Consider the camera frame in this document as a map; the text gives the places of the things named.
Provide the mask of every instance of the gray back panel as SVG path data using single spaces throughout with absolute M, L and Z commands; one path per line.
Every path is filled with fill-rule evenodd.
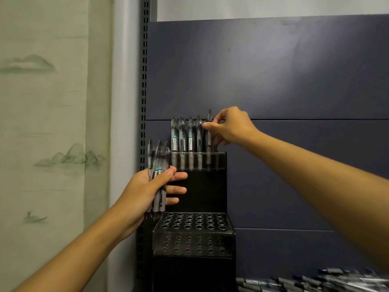
M 389 119 L 389 15 L 148 25 L 147 119 Z
M 317 268 L 374 267 L 333 231 L 235 229 L 236 276 L 316 275 Z
M 261 131 L 389 177 L 389 121 L 253 121 Z M 170 140 L 170 121 L 146 121 L 146 141 Z M 227 152 L 228 214 L 234 227 L 328 230 L 330 226 L 264 163 L 236 145 Z

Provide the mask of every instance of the light green wallpaper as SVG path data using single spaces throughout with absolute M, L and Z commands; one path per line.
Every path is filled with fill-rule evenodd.
M 107 208 L 111 24 L 111 0 L 0 0 L 0 291 Z

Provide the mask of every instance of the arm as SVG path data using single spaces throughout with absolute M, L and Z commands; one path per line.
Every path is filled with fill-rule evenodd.
M 216 144 L 236 142 L 260 158 L 389 272 L 389 180 L 270 137 L 237 107 L 222 110 L 203 127 L 218 135 Z
M 14 291 L 82 291 L 110 251 L 141 224 L 155 192 L 168 181 L 186 177 L 174 167 L 150 182 L 148 169 L 135 174 L 114 206 Z M 180 186 L 167 187 L 167 193 L 185 192 Z M 177 202 L 167 199 L 167 205 Z

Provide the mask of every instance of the left hand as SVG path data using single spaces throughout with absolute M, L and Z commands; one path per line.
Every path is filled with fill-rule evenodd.
M 149 181 L 149 170 L 145 169 L 136 173 L 127 184 L 123 193 L 111 207 L 111 211 L 118 211 L 123 214 L 126 224 L 121 240 L 127 238 L 142 223 L 144 213 L 154 200 L 155 193 L 169 181 L 183 180 L 188 177 L 186 172 L 177 172 L 171 166 L 165 172 Z M 182 186 L 168 185 L 167 194 L 185 194 L 186 188 Z M 166 205 L 174 205 L 179 202 L 178 198 L 166 198 Z

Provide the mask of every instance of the hand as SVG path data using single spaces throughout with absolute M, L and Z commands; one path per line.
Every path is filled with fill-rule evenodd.
M 215 145 L 221 142 L 225 145 L 231 142 L 243 144 L 242 142 L 247 135 L 258 132 L 249 115 L 237 107 L 223 109 L 213 122 L 203 123 L 203 128 L 211 131 L 212 137 L 216 137 L 214 139 Z
M 144 213 L 153 202 L 155 193 L 169 181 L 183 180 L 188 177 L 185 172 L 177 172 L 171 166 L 162 174 L 158 174 L 152 181 L 149 181 L 149 170 L 145 169 L 136 173 L 127 184 L 123 193 L 116 201 L 110 211 L 117 211 L 123 214 L 125 230 L 120 237 L 124 240 L 141 224 Z M 167 194 L 185 194 L 186 188 L 181 186 L 168 185 Z M 166 205 L 174 205 L 179 202 L 178 198 L 166 198 Z

